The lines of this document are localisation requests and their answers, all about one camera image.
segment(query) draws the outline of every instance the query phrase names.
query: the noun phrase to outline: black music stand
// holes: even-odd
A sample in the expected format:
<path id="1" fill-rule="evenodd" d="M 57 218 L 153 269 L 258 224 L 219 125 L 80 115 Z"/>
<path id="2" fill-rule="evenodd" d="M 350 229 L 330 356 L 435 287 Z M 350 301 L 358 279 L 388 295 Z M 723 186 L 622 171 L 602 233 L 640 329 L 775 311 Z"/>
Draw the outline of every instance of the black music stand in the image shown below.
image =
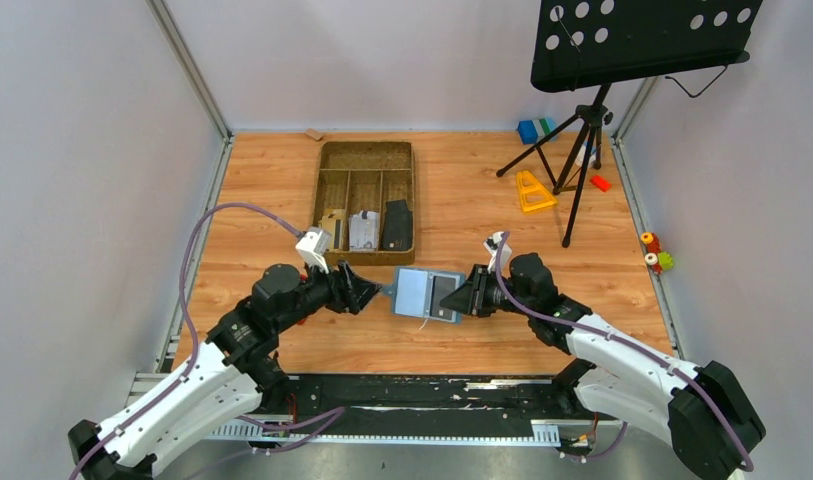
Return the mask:
<path id="1" fill-rule="evenodd" d="M 746 62 L 750 55 L 745 45 L 760 5 L 762 0 L 542 0 L 530 83 L 551 93 L 600 89 L 591 105 L 577 106 L 571 118 L 498 170 L 497 176 L 536 151 L 553 193 L 576 191 L 562 239 L 567 248 L 593 145 L 594 167 L 601 166 L 603 126 L 612 120 L 604 101 L 612 83 Z M 583 120 L 583 126 L 559 178 L 554 178 L 541 147 L 577 120 Z M 577 185 L 569 187 L 568 174 L 586 140 Z"/>

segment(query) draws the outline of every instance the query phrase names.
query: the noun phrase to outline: white wall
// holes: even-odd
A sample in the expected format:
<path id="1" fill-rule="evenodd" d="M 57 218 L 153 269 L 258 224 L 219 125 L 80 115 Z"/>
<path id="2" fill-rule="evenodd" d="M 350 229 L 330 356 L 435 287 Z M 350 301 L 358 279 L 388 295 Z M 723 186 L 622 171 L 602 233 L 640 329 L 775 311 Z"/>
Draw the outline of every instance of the white wall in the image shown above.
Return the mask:
<path id="1" fill-rule="evenodd" d="M 627 148 L 688 358 L 732 367 L 768 428 L 748 478 L 813 478 L 813 2 L 766 1 L 748 51 L 697 100 L 661 82 Z"/>
<path id="2" fill-rule="evenodd" d="M 0 1 L 0 479 L 154 367 L 219 148 L 143 1 Z"/>
<path id="3" fill-rule="evenodd" d="M 168 3 L 234 129 L 509 130 L 594 98 L 530 85 L 539 0 Z"/>

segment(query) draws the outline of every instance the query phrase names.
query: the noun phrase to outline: wooden tray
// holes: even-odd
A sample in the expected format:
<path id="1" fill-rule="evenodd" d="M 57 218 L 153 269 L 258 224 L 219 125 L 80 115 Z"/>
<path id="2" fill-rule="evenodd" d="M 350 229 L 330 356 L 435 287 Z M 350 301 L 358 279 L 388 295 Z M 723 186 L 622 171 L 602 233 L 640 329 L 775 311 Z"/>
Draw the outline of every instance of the wooden tray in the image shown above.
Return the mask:
<path id="1" fill-rule="evenodd" d="M 350 252 L 348 228 L 341 229 L 342 249 L 330 250 L 328 263 L 347 260 L 351 265 L 411 265 L 415 261 L 415 161 L 409 142 L 326 142 L 321 147 L 312 225 L 324 210 L 343 208 L 350 215 L 362 210 L 379 212 L 380 230 L 385 227 L 385 203 L 406 200 L 412 210 L 412 248 L 404 252 L 377 250 Z"/>

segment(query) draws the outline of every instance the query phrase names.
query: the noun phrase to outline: yellow triangle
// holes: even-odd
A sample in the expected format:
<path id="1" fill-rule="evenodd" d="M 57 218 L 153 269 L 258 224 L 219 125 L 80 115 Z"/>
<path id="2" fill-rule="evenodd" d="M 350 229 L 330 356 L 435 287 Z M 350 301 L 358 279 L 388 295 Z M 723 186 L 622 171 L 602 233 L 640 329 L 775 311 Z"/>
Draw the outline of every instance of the yellow triangle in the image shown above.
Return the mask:
<path id="1" fill-rule="evenodd" d="M 518 185 L 518 198 L 521 200 L 521 211 L 524 213 L 540 212 L 559 203 L 547 188 L 527 170 L 515 174 Z"/>

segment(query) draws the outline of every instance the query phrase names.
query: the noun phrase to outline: wooden tabletop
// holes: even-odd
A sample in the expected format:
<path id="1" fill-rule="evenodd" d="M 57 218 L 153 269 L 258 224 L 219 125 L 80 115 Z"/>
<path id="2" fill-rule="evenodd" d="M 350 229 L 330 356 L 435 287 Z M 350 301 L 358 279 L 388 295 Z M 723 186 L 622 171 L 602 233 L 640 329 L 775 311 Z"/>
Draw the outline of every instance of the wooden tabletop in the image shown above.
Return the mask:
<path id="1" fill-rule="evenodd" d="M 575 135 L 547 144 L 555 170 Z M 573 193 L 559 195 L 552 210 L 523 214 L 515 172 L 528 169 L 549 185 L 537 155 L 503 178 L 495 172 L 524 147 L 514 132 L 344 133 L 326 140 L 405 140 L 415 152 L 417 228 L 415 266 L 467 274 L 487 263 L 485 237 L 510 230 L 514 254 L 537 252 L 561 292 L 589 305 L 608 322 L 664 352 L 668 335 L 650 283 L 612 153 L 603 169 L 612 183 L 603 193 L 587 182 L 570 248 L 560 240 Z M 219 203 L 251 202 L 298 229 L 312 221 L 318 154 L 323 143 L 303 134 L 241 134 L 235 140 Z M 191 300 L 200 338 L 249 295 L 252 284 L 274 263 L 302 261 L 294 239 L 271 220 L 245 210 L 225 210 L 214 219 Z M 361 276 L 390 283 L 394 267 L 356 267 Z M 557 373 L 570 357 L 536 340 L 525 317 L 497 313 L 465 317 L 460 325 L 400 317 L 379 295 L 358 316 L 321 310 L 280 337 L 286 372 L 369 373 Z M 183 329 L 176 364 L 191 351 Z"/>

